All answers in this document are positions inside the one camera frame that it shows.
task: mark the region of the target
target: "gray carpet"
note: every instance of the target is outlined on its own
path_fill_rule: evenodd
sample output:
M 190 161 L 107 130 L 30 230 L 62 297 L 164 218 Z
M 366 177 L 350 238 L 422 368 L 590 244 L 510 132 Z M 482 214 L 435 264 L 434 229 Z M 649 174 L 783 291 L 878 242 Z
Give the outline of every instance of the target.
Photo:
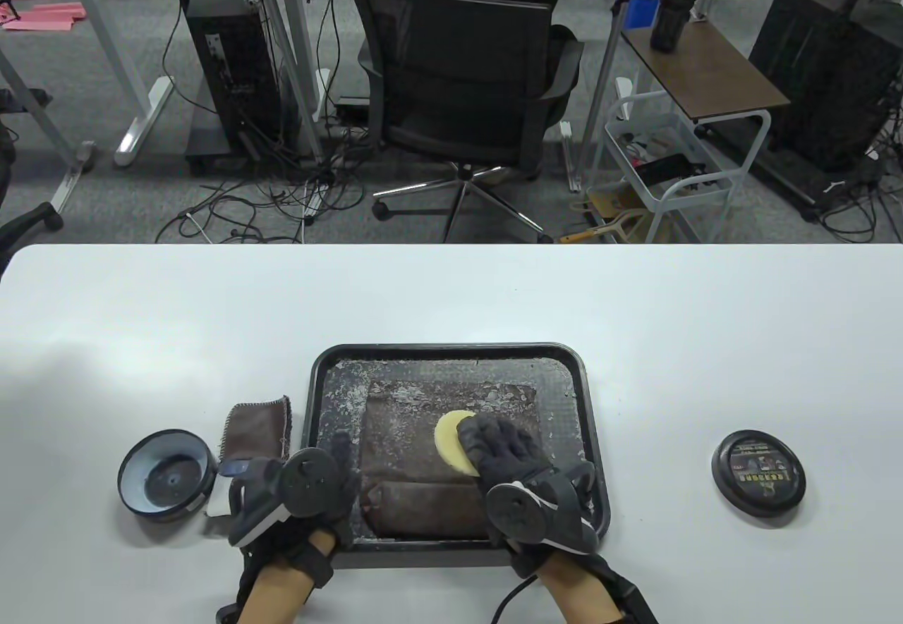
M 313 0 L 309 6 L 310 28 L 316 30 L 326 0 Z M 719 1 L 713 20 L 743 53 L 755 42 L 771 0 Z M 177 0 L 109 0 L 116 8 L 116 19 L 130 53 L 148 85 L 161 74 L 161 55 L 177 15 Z M 603 0 L 562 0 L 555 21 L 568 25 L 581 40 L 587 41 L 580 85 L 574 91 L 565 118 L 571 121 L 575 135 L 583 133 L 589 109 L 591 89 L 599 70 L 610 26 L 609 2 Z M 335 95 L 367 94 L 364 72 L 355 61 L 363 38 L 357 11 L 351 0 L 336 0 L 341 67 L 334 86 Z M 96 140 L 100 156 L 94 170 L 82 176 L 64 211 L 66 227 L 56 234 L 35 231 L 26 238 L 30 243 L 149 243 L 170 218 L 182 209 L 197 204 L 210 192 L 188 173 L 183 160 L 191 115 L 176 94 L 164 108 L 154 130 L 145 141 L 142 154 L 129 169 L 113 165 L 111 151 L 131 121 L 122 92 L 104 60 L 93 31 L 87 23 L 76 25 L 71 33 L 14 33 L 0 31 L 0 44 L 29 85 L 48 89 L 54 95 L 49 115 L 72 141 Z M 322 60 L 332 66 L 336 44 L 325 35 Z M 632 75 L 634 61 L 622 47 L 619 73 Z M 200 78 L 200 67 L 184 22 L 174 38 L 167 67 L 177 85 L 193 94 Z M 17 145 L 20 160 L 14 166 L 13 185 L 0 222 L 7 221 L 41 201 L 48 200 L 61 179 L 61 166 L 41 131 L 28 116 L 5 117 L 7 125 L 20 135 Z M 560 147 L 549 142 L 544 173 L 536 183 L 509 181 L 499 187 L 500 195 L 544 225 L 552 235 L 581 228 L 581 216 L 570 208 L 576 197 L 567 191 L 562 170 Z M 423 181 L 431 176 L 409 157 L 387 154 L 359 170 L 368 191 L 399 185 L 409 180 Z M 590 183 L 610 179 L 600 173 Z M 262 201 L 254 187 L 241 191 L 252 200 Z M 351 191 L 344 201 L 351 199 Z M 306 228 L 309 243 L 431 243 L 442 232 L 443 214 L 451 204 L 450 192 L 400 199 L 391 205 L 404 211 L 387 222 L 378 222 L 370 213 L 370 202 L 353 209 L 329 212 Z M 507 220 L 496 209 L 487 208 L 479 199 L 468 198 L 467 212 L 455 228 L 454 240 L 462 243 L 505 243 L 533 241 L 530 231 Z M 415 212 L 427 209 L 426 212 Z M 248 209 L 224 207 L 230 216 L 248 220 Z M 890 208 L 903 225 L 899 205 Z M 839 228 L 861 228 L 864 218 L 857 211 L 834 218 Z M 294 235 L 297 222 L 269 209 L 255 220 L 267 235 Z M 229 237 L 234 225 L 213 219 L 207 233 L 215 241 Z M 201 237 L 181 237 L 172 228 L 161 241 L 200 241 Z M 786 202 L 765 189 L 757 180 L 749 181 L 739 195 L 736 207 L 722 232 L 726 243 L 831 243 L 835 239 L 823 228 L 807 224 Z M 878 218 L 877 241 L 894 236 L 886 218 Z

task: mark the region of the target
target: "pink paper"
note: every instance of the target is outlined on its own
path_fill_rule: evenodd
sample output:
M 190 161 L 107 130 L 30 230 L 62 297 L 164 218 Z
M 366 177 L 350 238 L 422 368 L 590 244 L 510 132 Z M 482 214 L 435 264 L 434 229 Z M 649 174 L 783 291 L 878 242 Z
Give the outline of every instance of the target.
M 74 22 L 75 20 L 67 11 L 22 11 L 19 18 L 25 22 Z
M 28 22 L 26 20 L 13 20 L 3 25 L 3 29 L 19 32 L 68 32 L 72 29 L 72 21 Z
M 83 20 L 87 18 L 85 7 L 78 2 L 64 4 L 38 4 L 32 6 L 32 12 L 35 13 L 68 13 L 72 18 Z

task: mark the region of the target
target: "desktop pc case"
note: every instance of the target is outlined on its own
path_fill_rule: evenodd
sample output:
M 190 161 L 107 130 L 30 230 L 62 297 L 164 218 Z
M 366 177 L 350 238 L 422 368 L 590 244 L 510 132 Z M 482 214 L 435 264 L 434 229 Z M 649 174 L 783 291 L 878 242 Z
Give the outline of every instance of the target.
M 900 106 L 903 6 L 858 0 L 774 0 L 749 61 L 791 104 L 776 111 L 772 148 L 825 173 L 857 169 Z
M 261 14 L 245 0 L 191 0 L 186 18 L 210 106 L 229 146 L 247 150 L 250 142 L 259 146 L 263 136 L 294 148 L 299 111 L 280 49 L 268 40 Z M 206 97 L 204 88 L 200 93 Z

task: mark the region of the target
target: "black chair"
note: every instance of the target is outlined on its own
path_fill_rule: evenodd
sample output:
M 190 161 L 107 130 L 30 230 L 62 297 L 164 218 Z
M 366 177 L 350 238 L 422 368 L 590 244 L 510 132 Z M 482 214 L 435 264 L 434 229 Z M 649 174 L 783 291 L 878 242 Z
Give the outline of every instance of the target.
M 503 200 L 483 178 L 499 169 L 535 173 L 543 134 L 561 121 L 580 72 L 583 44 L 564 28 L 552 35 L 552 9 L 493 0 L 354 0 L 367 35 L 358 62 L 370 77 L 370 137 L 454 165 L 454 179 L 376 192 L 382 201 L 457 188 L 443 243 L 469 192 L 499 206 L 551 243 L 542 227 Z
M 13 147 L 13 138 L 3 122 L 0 121 L 0 206 L 6 199 L 6 191 L 13 177 L 13 163 L 16 160 L 16 148 Z M 51 231 L 62 229 L 62 217 L 56 212 L 49 202 L 43 202 L 31 212 L 20 215 L 14 220 L 6 222 L 0 227 L 0 275 L 3 274 L 10 257 L 13 256 L 13 246 L 35 225 L 44 223 Z

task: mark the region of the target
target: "sponge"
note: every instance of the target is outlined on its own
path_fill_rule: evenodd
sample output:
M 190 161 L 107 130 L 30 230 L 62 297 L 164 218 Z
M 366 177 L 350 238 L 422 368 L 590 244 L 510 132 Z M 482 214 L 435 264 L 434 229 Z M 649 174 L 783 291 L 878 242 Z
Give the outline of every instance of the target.
M 470 410 L 452 410 L 451 412 L 446 412 L 436 423 L 436 430 L 433 432 L 432 436 L 435 440 L 439 457 L 442 457 L 442 460 L 444 460 L 448 466 L 455 469 L 456 472 L 476 477 L 479 474 L 468 459 L 467 453 L 464 453 L 464 448 L 461 447 L 461 441 L 458 440 L 458 424 L 461 424 L 461 421 L 465 417 L 473 417 L 473 415 L 473 412 Z

